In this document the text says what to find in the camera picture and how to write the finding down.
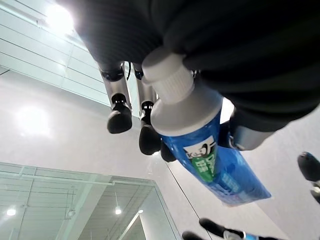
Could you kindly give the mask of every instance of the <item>black cable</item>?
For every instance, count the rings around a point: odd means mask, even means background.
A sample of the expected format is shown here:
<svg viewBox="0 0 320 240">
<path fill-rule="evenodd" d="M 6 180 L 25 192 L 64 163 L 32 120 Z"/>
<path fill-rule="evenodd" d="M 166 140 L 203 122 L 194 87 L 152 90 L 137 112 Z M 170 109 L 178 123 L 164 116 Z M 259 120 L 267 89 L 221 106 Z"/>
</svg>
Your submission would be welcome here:
<svg viewBox="0 0 320 240">
<path fill-rule="evenodd" d="M 9 71 L 10 71 L 10 69 L 8 69 L 7 71 L 4 71 L 3 73 L 0 73 L 0 76 L 3 75 L 3 74 L 6 74 Z"/>
<path fill-rule="evenodd" d="M 199 217 L 198 213 L 196 212 L 196 210 L 195 210 L 194 206 L 192 206 L 192 204 L 191 204 L 191 202 L 190 202 L 189 198 L 187 197 L 186 193 L 184 192 L 184 190 L 183 190 L 183 189 L 182 189 L 182 187 L 180 186 L 180 184 L 179 184 L 179 182 L 177 181 L 177 179 L 176 179 L 175 175 L 174 175 L 174 174 L 173 174 L 173 172 L 171 171 L 171 169 L 170 169 L 170 167 L 169 167 L 168 163 L 166 163 L 166 166 L 168 167 L 168 169 L 169 169 L 169 171 L 170 171 L 170 173 L 171 173 L 172 177 L 174 178 L 174 180 L 175 180 L 176 184 L 178 184 L 178 186 L 179 186 L 179 188 L 180 188 L 181 192 L 183 193 L 183 195 L 185 196 L 185 198 L 186 198 L 186 199 L 187 199 L 187 201 L 189 202 L 189 204 L 190 204 L 191 208 L 193 209 L 193 211 L 194 211 L 195 215 L 196 215 L 196 216 L 198 217 L 198 219 L 200 220 L 200 217 Z M 208 235 L 209 235 L 210 239 L 211 239 L 211 240 L 213 240 L 213 239 L 212 239 L 212 237 L 211 237 L 211 235 L 209 234 L 209 231 L 208 231 L 208 230 L 206 230 L 206 232 L 208 233 Z"/>
<path fill-rule="evenodd" d="M 128 61 L 128 64 L 129 64 L 129 72 L 128 72 L 128 76 L 126 77 L 127 81 L 129 80 L 130 73 L 131 73 L 131 62 Z"/>
</svg>

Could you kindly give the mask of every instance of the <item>white wall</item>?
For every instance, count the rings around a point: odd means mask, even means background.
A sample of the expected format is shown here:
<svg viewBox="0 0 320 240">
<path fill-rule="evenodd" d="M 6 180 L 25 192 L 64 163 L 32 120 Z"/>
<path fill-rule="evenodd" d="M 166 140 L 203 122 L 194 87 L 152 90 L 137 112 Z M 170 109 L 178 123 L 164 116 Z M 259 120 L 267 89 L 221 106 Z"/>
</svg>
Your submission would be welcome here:
<svg viewBox="0 0 320 240">
<path fill-rule="evenodd" d="M 156 189 L 153 189 L 142 203 L 139 214 L 146 240 L 175 239 Z"/>
<path fill-rule="evenodd" d="M 47 113 L 49 135 L 21 131 L 17 113 L 27 106 Z M 0 161 L 153 179 L 180 234 L 190 230 L 208 239 L 207 232 L 198 225 L 200 216 L 230 227 L 286 237 L 256 204 L 225 207 L 178 162 L 171 163 L 170 169 L 196 214 L 160 156 L 140 153 L 139 121 L 134 119 L 135 128 L 130 131 L 111 135 L 106 130 L 109 112 L 105 105 L 12 71 L 5 73 L 0 76 Z"/>
</svg>

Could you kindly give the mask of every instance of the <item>ceiling light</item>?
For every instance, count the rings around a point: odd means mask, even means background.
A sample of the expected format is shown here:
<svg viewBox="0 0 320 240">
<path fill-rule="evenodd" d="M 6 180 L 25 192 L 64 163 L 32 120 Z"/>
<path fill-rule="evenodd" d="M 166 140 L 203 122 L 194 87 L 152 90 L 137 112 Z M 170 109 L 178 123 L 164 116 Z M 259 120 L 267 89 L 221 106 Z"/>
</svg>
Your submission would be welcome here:
<svg viewBox="0 0 320 240">
<path fill-rule="evenodd" d="M 16 215 L 16 213 L 17 211 L 14 208 L 10 208 L 6 211 L 6 215 L 10 217 Z"/>
<path fill-rule="evenodd" d="M 71 34 L 74 30 L 74 21 L 70 13 L 60 5 L 51 5 L 47 9 L 46 22 L 50 28 L 59 34 Z"/>
<path fill-rule="evenodd" d="M 116 215 L 119 215 L 119 214 L 121 214 L 121 213 L 122 213 L 121 208 L 120 208 L 119 206 L 116 206 L 116 207 L 115 207 L 115 214 L 116 214 Z"/>
<path fill-rule="evenodd" d="M 50 133 L 48 115 L 38 107 L 28 106 L 20 109 L 16 119 L 23 135 L 48 135 Z"/>
</svg>

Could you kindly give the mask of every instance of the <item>black fabric sleeve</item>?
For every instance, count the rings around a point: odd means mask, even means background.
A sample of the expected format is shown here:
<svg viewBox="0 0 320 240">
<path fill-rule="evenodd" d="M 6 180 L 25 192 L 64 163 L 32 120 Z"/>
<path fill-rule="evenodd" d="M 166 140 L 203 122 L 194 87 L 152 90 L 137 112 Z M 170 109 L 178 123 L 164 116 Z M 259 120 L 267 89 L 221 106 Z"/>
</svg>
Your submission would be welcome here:
<svg viewBox="0 0 320 240">
<path fill-rule="evenodd" d="M 252 119 L 248 128 L 275 131 L 320 102 L 318 0 L 58 2 L 100 66 L 141 64 L 164 45 Z"/>
<path fill-rule="evenodd" d="M 164 45 L 250 119 L 245 127 L 272 132 L 319 104 L 319 1 L 185 1 L 171 16 L 156 7 Z"/>
</svg>

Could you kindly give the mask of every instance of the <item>ceiling lamp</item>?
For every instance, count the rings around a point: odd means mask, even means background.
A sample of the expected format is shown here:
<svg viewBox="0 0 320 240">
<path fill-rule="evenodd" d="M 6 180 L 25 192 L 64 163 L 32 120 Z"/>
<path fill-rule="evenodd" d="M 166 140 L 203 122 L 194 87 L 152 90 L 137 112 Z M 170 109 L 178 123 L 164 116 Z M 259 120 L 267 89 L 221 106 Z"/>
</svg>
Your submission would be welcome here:
<svg viewBox="0 0 320 240">
<path fill-rule="evenodd" d="M 16 213 L 17 213 L 17 210 L 14 209 L 14 208 L 9 208 L 9 209 L 6 211 L 6 215 L 9 216 L 9 217 L 16 215 Z"/>
<path fill-rule="evenodd" d="M 58 34 L 72 34 L 74 30 L 74 20 L 70 13 L 60 5 L 51 5 L 47 9 L 46 22 L 50 28 Z"/>
<path fill-rule="evenodd" d="M 116 207 L 115 207 L 115 214 L 116 214 L 116 215 L 120 215 L 121 213 L 122 213 L 121 208 L 120 208 L 119 206 L 116 206 Z"/>
<path fill-rule="evenodd" d="M 116 201 L 116 207 L 115 207 L 115 214 L 116 215 L 120 215 L 122 213 L 122 210 L 120 208 L 120 206 L 118 205 L 118 198 L 117 198 L 117 192 L 114 192 L 115 194 L 115 201 Z"/>
</svg>

